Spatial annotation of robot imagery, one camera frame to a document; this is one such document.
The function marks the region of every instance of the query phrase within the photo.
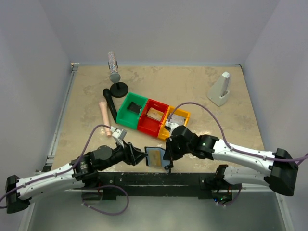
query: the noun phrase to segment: yellow bin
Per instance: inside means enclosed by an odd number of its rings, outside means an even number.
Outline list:
[[[159,132],[158,132],[158,138],[160,138],[162,140],[165,140],[165,139],[170,137],[170,132],[167,129],[165,129],[165,123],[166,123],[166,120],[168,119],[169,115],[174,111],[174,109],[175,109],[174,106],[169,106],[167,113],[166,113],[166,115],[163,119],[163,122],[160,126],[160,129],[159,129]],[[185,118],[184,126],[187,126],[189,116],[191,114],[190,112],[184,111],[182,109],[177,109],[174,114],[179,115],[181,117],[184,117]]]

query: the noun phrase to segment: wooden table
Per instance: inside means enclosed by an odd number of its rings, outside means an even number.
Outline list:
[[[225,71],[231,74],[231,96],[226,104],[217,107],[206,97],[206,93]],[[239,66],[121,66],[119,73],[121,81],[135,94],[173,106],[187,101],[205,105],[220,121],[230,143],[263,150],[255,114]],[[102,90],[110,86],[107,66],[79,67],[71,89],[53,169],[76,159],[92,129],[103,123],[98,103],[103,97]],[[114,98],[117,110],[123,101],[124,98]],[[204,109],[196,105],[184,105],[182,109],[191,112],[187,126],[191,131],[198,135],[211,134],[221,138],[217,124]],[[111,114],[109,119],[113,126],[128,131],[125,141],[131,142],[135,147],[165,147],[164,142],[157,138],[115,124]],[[114,139],[107,138],[103,128],[97,129],[94,133],[87,151],[95,150],[101,145],[115,147]],[[221,163],[223,162],[200,160],[188,154],[174,162],[173,172],[213,172]],[[144,160],[134,167],[118,163],[105,171],[163,172],[163,169],[148,167]]]

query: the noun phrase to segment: black round base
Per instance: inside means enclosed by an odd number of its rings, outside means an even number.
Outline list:
[[[114,83],[110,87],[110,92],[113,97],[121,98],[128,93],[128,86],[123,82]]]

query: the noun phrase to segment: white holder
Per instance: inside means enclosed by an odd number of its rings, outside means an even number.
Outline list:
[[[207,93],[207,97],[218,107],[225,104],[230,97],[230,78],[231,75],[228,72],[224,72]]]

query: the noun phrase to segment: white wall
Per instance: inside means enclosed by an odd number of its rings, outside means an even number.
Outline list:
[[[30,176],[43,167],[69,69],[37,0],[0,1],[1,196],[8,176]],[[16,230],[21,216],[1,210],[0,230]]]
[[[70,60],[239,64],[279,0],[40,0]]]
[[[281,0],[244,64],[266,149],[308,152],[308,1]],[[297,231],[307,230],[308,160],[288,205]]]

